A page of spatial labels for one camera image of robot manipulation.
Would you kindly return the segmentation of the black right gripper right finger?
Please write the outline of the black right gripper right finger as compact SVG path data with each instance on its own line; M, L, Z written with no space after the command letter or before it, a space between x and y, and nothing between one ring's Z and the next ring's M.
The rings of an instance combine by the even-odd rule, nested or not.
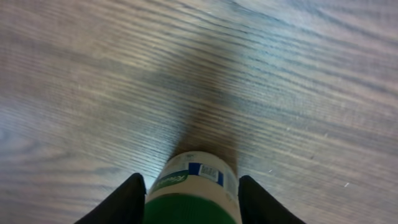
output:
M239 179L238 199L243 224L305 224L249 175Z

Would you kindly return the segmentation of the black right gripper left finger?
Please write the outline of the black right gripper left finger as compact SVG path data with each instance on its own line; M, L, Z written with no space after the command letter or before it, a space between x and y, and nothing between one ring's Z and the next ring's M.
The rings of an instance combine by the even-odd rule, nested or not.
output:
M145 196L144 178L135 173L75 224L142 223Z

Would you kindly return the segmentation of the green lid jar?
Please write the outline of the green lid jar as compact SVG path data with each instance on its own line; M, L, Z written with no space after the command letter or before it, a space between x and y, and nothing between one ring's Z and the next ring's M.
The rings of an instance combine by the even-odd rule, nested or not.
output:
M166 163L150 188L143 222L241 223L238 178L213 154L179 154Z

